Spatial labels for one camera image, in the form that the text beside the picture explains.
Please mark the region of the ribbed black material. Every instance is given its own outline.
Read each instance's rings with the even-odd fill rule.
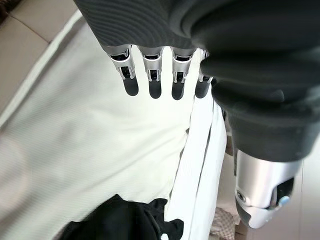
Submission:
[[[198,0],[185,12],[171,26],[210,53],[201,70],[217,79],[235,147],[276,162],[307,156],[320,130],[320,2]]]
[[[193,48],[190,39],[176,35],[169,28],[170,0],[74,1],[102,45]]]

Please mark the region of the patterned fabric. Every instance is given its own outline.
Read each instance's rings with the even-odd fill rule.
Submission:
[[[233,216],[229,212],[217,207],[210,234],[226,240],[235,240],[235,221]]]

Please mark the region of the silver metal finger segment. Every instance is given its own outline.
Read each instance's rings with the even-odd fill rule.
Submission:
[[[209,56],[208,52],[206,50],[202,50],[202,55],[201,55],[202,60],[207,58],[208,56]],[[198,99],[202,99],[207,95],[209,85],[211,84],[213,79],[214,78],[212,76],[204,75],[201,69],[199,68],[199,77],[198,77],[198,81],[196,83],[195,91],[194,91],[195,96]]]
[[[138,82],[135,73],[135,64],[131,52],[131,45],[103,46],[103,50],[111,58],[116,70],[119,72],[125,91],[130,96],[135,96],[139,92]]]
[[[139,46],[142,54],[145,72],[149,81],[149,93],[154,99],[161,96],[161,71],[162,52],[164,47],[143,47]]]
[[[184,95],[186,76],[189,72],[191,59],[196,51],[193,49],[182,49],[172,47],[172,97],[180,100]]]

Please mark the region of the prosthetic hand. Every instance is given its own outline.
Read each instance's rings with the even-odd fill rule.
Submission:
[[[183,97],[196,48],[205,50],[195,95],[212,84],[235,149],[235,200],[260,228],[288,202],[320,130],[320,2],[313,0],[75,0],[126,92],[139,88],[139,46],[151,97],[161,95],[163,46],[172,49],[172,97]]]

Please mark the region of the white bed sheet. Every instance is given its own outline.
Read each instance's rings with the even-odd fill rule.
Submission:
[[[182,240],[207,240],[214,219],[227,137],[211,94],[195,99],[190,132],[172,189],[167,221],[182,219]]]
[[[201,190],[203,180],[199,181],[202,166],[208,161],[198,157],[204,154],[202,147],[212,123],[209,118],[204,124],[202,114],[212,117],[213,105],[211,97],[196,99],[194,104],[200,52],[192,59],[180,101],[171,97],[170,49],[163,52],[159,99],[149,96],[141,55],[136,47],[132,52],[139,83],[135,97],[125,93],[111,60],[85,25],[1,130],[0,239],[52,239],[64,224],[80,221],[116,193],[126,200],[146,203],[168,198],[174,180],[166,217],[181,217],[179,198],[189,199],[184,210],[189,212],[187,218],[181,217],[186,223],[183,236],[188,239],[194,209],[201,202],[197,192],[206,195],[201,191],[210,189],[214,196],[218,189],[218,182],[207,182]],[[201,130],[191,126],[188,146],[190,118]],[[193,133],[203,141],[197,145],[200,151],[192,143],[196,139]],[[181,178],[183,148],[182,160],[187,159],[188,165],[198,159],[198,166]],[[209,144],[207,156],[210,151],[213,148]],[[219,159],[215,163],[213,179],[219,179]],[[180,190],[186,187],[184,178],[193,179],[193,190],[176,194],[184,192]],[[209,203],[211,212],[215,201]],[[191,234],[189,239],[204,238]]]

